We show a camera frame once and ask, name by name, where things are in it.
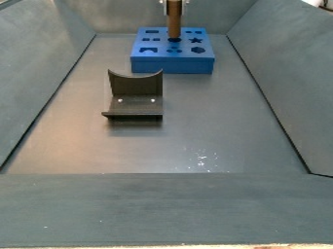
star-shaped hole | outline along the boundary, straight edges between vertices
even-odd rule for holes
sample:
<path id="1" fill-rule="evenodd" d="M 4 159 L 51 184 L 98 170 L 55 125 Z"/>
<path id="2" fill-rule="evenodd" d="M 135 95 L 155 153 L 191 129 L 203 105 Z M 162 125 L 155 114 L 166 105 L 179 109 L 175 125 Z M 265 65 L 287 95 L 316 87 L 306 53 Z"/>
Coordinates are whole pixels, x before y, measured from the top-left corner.
<path id="1" fill-rule="evenodd" d="M 203 39 L 192 38 L 190 41 L 191 43 L 202 43 Z"/>

circular hole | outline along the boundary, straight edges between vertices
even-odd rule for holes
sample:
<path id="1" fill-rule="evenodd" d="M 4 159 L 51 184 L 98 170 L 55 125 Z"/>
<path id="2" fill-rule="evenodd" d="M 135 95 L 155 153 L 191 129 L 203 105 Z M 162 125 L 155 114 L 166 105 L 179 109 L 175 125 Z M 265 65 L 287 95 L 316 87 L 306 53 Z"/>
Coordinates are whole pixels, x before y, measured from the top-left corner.
<path id="1" fill-rule="evenodd" d="M 167 39 L 171 43 L 179 43 L 182 41 L 180 38 L 168 38 Z"/>

gray plastic surface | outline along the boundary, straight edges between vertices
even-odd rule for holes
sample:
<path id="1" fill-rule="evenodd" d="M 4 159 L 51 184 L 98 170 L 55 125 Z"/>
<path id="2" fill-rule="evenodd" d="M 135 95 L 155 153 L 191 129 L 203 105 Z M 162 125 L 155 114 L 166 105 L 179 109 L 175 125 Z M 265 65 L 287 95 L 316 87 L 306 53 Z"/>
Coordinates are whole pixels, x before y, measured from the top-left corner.
<path id="1" fill-rule="evenodd" d="M 333 243 L 332 189 L 313 175 L 0 176 L 0 246 Z"/>
<path id="2" fill-rule="evenodd" d="M 227 36 L 316 174 L 333 175 L 333 17 L 298 0 L 261 0 Z"/>
<path id="3" fill-rule="evenodd" d="M 225 34 L 258 0 L 191 1 L 183 26 Z M 98 33 L 136 33 L 140 26 L 167 26 L 159 0 L 65 0 Z"/>
<path id="4" fill-rule="evenodd" d="M 0 164 L 94 36 L 60 0 L 21 1 L 0 11 Z"/>
<path id="5" fill-rule="evenodd" d="M 131 75 L 134 39 L 95 38 L 3 172 L 306 174 L 222 35 L 211 36 L 211 75 L 164 75 L 163 124 L 110 125 L 100 115 L 112 97 L 107 70 Z"/>

gray wall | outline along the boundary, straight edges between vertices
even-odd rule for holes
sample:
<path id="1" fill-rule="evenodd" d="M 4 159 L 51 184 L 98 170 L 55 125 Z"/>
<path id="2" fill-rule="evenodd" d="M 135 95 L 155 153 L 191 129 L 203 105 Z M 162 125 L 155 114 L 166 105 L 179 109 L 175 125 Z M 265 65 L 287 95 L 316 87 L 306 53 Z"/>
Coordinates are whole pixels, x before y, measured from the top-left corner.
<path id="1" fill-rule="evenodd" d="M 259 0 L 227 36 L 313 173 L 333 175 L 333 17 Z"/>
<path id="2" fill-rule="evenodd" d="M 0 11 L 0 164 L 94 36 L 61 0 L 21 1 Z"/>
<path id="3" fill-rule="evenodd" d="M 166 26 L 159 0 L 65 0 L 98 33 L 135 33 L 139 26 Z M 183 26 L 225 34 L 257 0 L 192 0 Z"/>

blue foam block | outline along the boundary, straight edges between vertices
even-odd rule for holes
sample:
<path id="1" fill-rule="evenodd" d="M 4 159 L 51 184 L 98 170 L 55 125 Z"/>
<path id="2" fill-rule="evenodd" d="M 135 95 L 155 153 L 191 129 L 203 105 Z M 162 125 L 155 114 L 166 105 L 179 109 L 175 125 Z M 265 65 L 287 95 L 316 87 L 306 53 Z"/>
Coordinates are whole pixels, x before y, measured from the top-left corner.
<path id="1" fill-rule="evenodd" d="M 166 27 L 140 27 L 131 51 L 132 73 L 211 74 L 214 50 L 205 28 L 183 27 L 170 41 Z"/>

